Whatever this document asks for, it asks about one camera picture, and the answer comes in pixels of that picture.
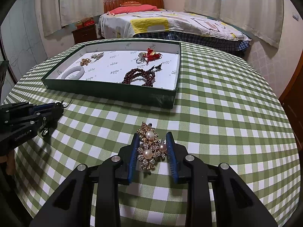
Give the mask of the gold pearl brooch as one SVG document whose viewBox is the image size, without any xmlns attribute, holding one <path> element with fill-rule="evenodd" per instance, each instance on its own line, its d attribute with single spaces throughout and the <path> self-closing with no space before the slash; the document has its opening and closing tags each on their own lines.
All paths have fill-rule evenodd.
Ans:
<svg viewBox="0 0 303 227">
<path fill-rule="evenodd" d="M 137 148 L 137 161 L 139 161 L 142 171 L 151 173 L 155 170 L 156 165 L 165 161 L 167 157 L 166 141 L 159 138 L 151 123 L 142 122 L 137 134 L 140 140 Z"/>
</svg>

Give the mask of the pale jade bangle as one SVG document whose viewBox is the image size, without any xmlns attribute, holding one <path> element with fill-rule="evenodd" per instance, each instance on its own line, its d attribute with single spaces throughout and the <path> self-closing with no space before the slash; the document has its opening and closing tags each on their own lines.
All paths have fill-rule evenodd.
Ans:
<svg viewBox="0 0 303 227">
<path fill-rule="evenodd" d="M 71 75 L 71 80 L 79 80 L 85 73 L 85 69 L 82 66 L 76 66 L 73 68 L 70 68 L 66 70 L 63 75 L 61 76 L 61 79 L 66 79 L 68 76 Z"/>
</svg>

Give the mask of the crystal rhinestone brooch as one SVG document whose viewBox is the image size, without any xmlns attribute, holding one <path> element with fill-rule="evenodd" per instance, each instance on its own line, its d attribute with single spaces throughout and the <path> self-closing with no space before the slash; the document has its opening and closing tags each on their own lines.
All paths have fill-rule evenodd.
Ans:
<svg viewBox="0 0 303 227">
<path fill-rule="evenodd" d="M 101 53 L 98 53 L 98 54 L 95 54 L 96 55 L 96 57 L 95 57 L 95 61 L 98 61 L 99 59 L 101 59 L 103 56 L 104 56 L 104 53 L 103 52 L 101 52 Z"/>
</svg>

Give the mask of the gold ingot red tassel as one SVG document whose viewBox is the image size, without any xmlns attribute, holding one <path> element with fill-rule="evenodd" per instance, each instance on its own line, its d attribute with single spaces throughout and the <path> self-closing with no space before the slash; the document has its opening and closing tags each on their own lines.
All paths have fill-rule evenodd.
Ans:
<svg viewBox="0 0 303 227">
<path fill-rule="evenodd" d="M 161 57 L 162 57 L 161 53 L 155 53 L 154 55 L 148 55 L 147 53 L 143 54 L 143 58 L 145 59 L 146 65 L 148 65 L 149 62 L 151 62 L 151 61 L 160 59 Z"/>
</svg>

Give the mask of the small red gold charm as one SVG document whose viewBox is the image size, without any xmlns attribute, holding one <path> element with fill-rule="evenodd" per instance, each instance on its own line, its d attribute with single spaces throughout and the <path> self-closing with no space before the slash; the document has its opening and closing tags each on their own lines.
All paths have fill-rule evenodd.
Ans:
<svg viewBox="0 0 303 227">
<path fill-rule="evenodd" d="M 147 49 L 147 54 L 148 55 L 154 55 L 156 52 L 153 50 L 153 49 L 151 49 L 151 48 L 148 48 Z"/>
</svg>

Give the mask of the green jewelry tray box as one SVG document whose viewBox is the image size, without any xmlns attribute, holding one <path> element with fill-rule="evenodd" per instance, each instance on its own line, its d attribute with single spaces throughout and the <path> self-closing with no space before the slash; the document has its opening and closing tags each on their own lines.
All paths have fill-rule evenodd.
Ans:
<svg viewBox="0 0 303 227">
<path fill-rule="evenodd" d="M 146 65 L 143 54 L 151 48 L 162 57 Z M 93 54 L 104 53 L 95 61 Z M 101 40 L 77 44 L 64 52 L 43 77 L 46 89 L 171 109 L 177 94 L 181 43 L 148 38 Z M 84 75 L 71 80 L 63 73 L 82 66 Z"/>
</svg>

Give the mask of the green checkered tablecloth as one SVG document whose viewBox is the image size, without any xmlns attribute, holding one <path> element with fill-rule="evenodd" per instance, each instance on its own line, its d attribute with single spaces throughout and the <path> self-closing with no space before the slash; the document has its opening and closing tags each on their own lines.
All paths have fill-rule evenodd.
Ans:
<svg viewBox="0 0 303 227">
<path fill-rule="evenodd" d="M 182 43 L 174 107 L 154 107 L 47 90 L 42 77 L 64 51 L 30 69 L 5 103 L 69 103 L 49 142 L 37 136 L 15 151 L 19 199 L 35 216 L 80 163 L 98 165 L 131 142 L 142 122 L 203 162 L 228 163 L 283 226 L 297 209 L 300 162 L 295 136 L 277 96 L 246 61 Z"/>
</svg>

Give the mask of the dark wooden nightstand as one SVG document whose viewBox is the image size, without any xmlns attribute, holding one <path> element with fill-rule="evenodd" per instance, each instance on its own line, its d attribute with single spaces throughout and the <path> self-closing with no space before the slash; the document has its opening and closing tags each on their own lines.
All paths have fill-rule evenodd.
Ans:
<svg viewBox="0 0 303 227">
<path fill-rule="evenodd" d="M 75 44 L 97 40 L 95 24 L 72 31 Z"/>
</svg>

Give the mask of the red boxes on nightstand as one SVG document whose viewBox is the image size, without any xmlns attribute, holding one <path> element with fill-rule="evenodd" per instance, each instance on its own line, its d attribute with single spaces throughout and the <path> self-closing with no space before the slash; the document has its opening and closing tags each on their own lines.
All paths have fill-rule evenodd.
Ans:
<svg viewBox="0 0 303 227">
<path fill-rule="evenodd" d="M 94 22 L 93 17 L 86 17 L 86 18 L 82 19 L 81 21 L 76 22 L 75 26 L 77 29 L 81 29 L 83 27 L 87 27 L 87 26 L 94 25 L 94 24 L 95 24 L 95 22 Z"/>
</svg>

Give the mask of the left white curtain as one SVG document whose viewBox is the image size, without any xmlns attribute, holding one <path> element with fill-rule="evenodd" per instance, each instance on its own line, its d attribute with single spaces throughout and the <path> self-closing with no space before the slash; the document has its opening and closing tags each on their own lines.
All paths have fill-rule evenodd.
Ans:
<svg viewBox="0 0 303 227">
<path fill-rule="evenodd" d="M 86 17 L 104 13 L 103 0 L 40 0 L 44 36 Z"/>
</svg>

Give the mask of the white curtain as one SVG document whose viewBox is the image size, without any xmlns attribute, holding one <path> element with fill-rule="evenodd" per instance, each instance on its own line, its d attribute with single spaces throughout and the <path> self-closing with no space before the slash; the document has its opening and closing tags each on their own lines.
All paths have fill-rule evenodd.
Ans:
<svg viewBox="0 0 303 227">
<path fill-rule="evenodd" d="M 185 0 L 186 12 L 220 19 L 278 48 L 283 29 L 283 0 Z"/>
<path fill-rule="evenodd" d="M 103 0 L 40 0 L 44 36 L 86 17 L 104 13 Z"/>
</svg>

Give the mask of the bed with patterned quilt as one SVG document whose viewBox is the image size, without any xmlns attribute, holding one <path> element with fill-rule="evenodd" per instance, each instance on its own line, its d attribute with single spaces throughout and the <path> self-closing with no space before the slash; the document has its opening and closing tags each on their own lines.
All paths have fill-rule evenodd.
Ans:
<svg viewBox="0 0 303 227">
<path fill-rule="evenodd" d="M 235 53 L 245 51 L 251 39 L 235 27 L 216 19 L 161 9 L 160 11 L 105 13 L 99 17 L 106 38 L 155 38 L 203 45 Z"/>
</svg>

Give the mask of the wooden headboard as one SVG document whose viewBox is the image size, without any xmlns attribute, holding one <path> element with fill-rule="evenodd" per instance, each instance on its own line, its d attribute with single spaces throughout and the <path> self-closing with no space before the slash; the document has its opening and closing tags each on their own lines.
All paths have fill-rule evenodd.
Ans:
<svg viewBox="0 0 303 227">
<path fill-rule="evenodd" d="M 104 0 L 104 12 L 107 13 L 117 7 L 120 7 L 121 4 L 125 2 L 138 2 L 142 5 L 149 4 L 153 6 L 157 6 L 158 9 L 164 9 L 164 1 L 163 0 Z"/>
</svg>

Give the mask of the brown wooden door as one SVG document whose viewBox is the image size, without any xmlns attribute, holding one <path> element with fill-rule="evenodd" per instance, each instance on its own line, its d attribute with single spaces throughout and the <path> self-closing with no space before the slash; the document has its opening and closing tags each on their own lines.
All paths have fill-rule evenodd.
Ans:
<svg viewBox="0 0 303 227">
<path fill-rule="evenodd" d="M 302 150 L 302 109 L 303 109 L 303 59 L 300 56 L 297 67 L 279 98 L 293 129 L 298 150 Z"/>
</svg>

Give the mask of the orange patterned pillow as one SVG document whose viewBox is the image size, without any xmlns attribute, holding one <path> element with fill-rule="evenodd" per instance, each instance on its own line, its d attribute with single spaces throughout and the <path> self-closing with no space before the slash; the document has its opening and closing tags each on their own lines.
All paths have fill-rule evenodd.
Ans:
<svg viewBox="0 0 303 227">
<path fill-rule="evenodd" d="M 120 4 L 120 7 L 137 7 L 141 6 L 142 4 L 137 1 L 126 1 Z"/>
</svg>

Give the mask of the red pillow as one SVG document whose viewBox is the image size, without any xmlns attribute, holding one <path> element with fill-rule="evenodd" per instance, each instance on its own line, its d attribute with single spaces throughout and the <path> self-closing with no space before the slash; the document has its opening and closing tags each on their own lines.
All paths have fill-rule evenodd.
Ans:
<svg viewBox="0 0 303 227">
<path fill-rule="evenodd" d="M 123 14 L 123 13 L 133 13 L 133 12 L 146 12 L 146 11 L 160 11 L 157 6 L 152 5 L 140 5 L 140 6 L 125 6 L 118 7 L 111 11 L 108 11 L 107 15 Z"/>
</svg>

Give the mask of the right white curtain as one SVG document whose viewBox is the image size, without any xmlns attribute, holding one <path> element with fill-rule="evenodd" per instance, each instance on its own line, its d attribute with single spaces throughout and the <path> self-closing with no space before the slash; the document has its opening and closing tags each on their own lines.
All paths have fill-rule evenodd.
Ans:
<svg viewBox="0 0 303 227">
<path fill-rule="evenodd" d="M 220 19 L 278 48 L 283 29 L 283 0 L 185 0 L 186 12 Z"/>
</svg>

